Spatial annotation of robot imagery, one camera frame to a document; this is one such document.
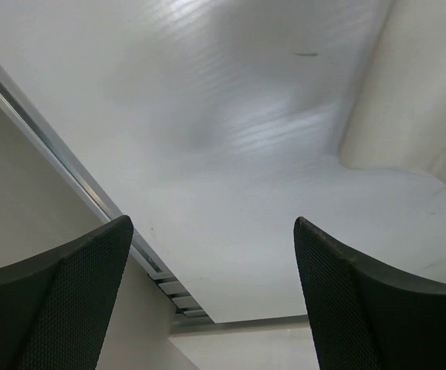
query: floor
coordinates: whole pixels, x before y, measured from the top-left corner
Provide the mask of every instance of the floor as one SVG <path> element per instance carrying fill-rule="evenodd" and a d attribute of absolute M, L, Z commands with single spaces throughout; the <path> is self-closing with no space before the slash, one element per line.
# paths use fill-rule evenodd
<path fill-rule="evenodd" d="M 0 2 L 0 64 L 216 322 L 305 313 L 305 216 L 446 281 L 446 186 L 336 148 L 390 2 Z"/>

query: white wall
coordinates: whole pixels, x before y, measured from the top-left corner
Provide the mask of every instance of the white wall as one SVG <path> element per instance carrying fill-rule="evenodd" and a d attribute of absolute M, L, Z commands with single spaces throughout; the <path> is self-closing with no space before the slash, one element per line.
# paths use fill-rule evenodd
<path fill-rule="evenodd" d="M 0 267 L 101 225 L 0 111 Z M 129 259 L 98 368 L 197 370 L 168 340 L 173 306 Z"/>
<path fill-rule="evenodd" d="M 200 370 L 317 370 L 308 325 L 176 335 L 171 341 Z"/>
<path fill-rule="evenodd" d="M 446 184 L 446 0 L 394 4 L 340 161 L 424 171 Z"/>

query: white surface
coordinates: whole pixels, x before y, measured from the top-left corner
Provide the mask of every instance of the white surface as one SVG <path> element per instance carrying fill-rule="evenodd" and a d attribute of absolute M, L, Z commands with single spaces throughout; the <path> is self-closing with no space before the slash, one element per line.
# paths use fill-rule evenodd
<path fill-rule="evenodd" d="M 423 170 L 446 183 L 446 1 L 395 4 L 340 159 Z"/>
<path fill-rule="evenodd" d="M 316 58 L 288 4 L 0 1 L 2 66 L 215 321 L 304 313 L 299 215 L 446 281 L 445 186 L 329 155 L 389 2 L 324 12 Z"/>
<path fill-rule="evenodd" d="M 170 340 L 199 370 L 319 369 L 310 328 L 282 327 Z"/>

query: curved panel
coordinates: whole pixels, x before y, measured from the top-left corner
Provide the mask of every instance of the curved panel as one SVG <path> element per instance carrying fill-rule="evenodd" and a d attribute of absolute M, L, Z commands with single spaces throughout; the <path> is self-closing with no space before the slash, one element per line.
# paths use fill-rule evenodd
<path fill-rule="evenodd" d="M 398 0 L 340 151 L 349 168 L 446 183 L 446 1 Z"/>

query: wall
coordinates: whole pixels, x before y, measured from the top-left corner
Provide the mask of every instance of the wall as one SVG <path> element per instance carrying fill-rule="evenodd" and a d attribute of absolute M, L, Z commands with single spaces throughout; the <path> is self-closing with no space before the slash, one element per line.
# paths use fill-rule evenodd
<path fill-rule="evenodd" d="M 182 334 L 171 341 L 200 370 L 319 369 L 306 324 Z"/>
<path fill-rule="evenodd" d="M 0 111 L 0 267 L 99 225 L 100 220 Z M 129 259 L 98 368 L 197 370 L 167 341 L 172 309 Z"/>
<path fill-rule="evenodd" d="M 395 2 L 340 161 L 356 169 L 424 171 L 446 184 L 446 1 Z"/>

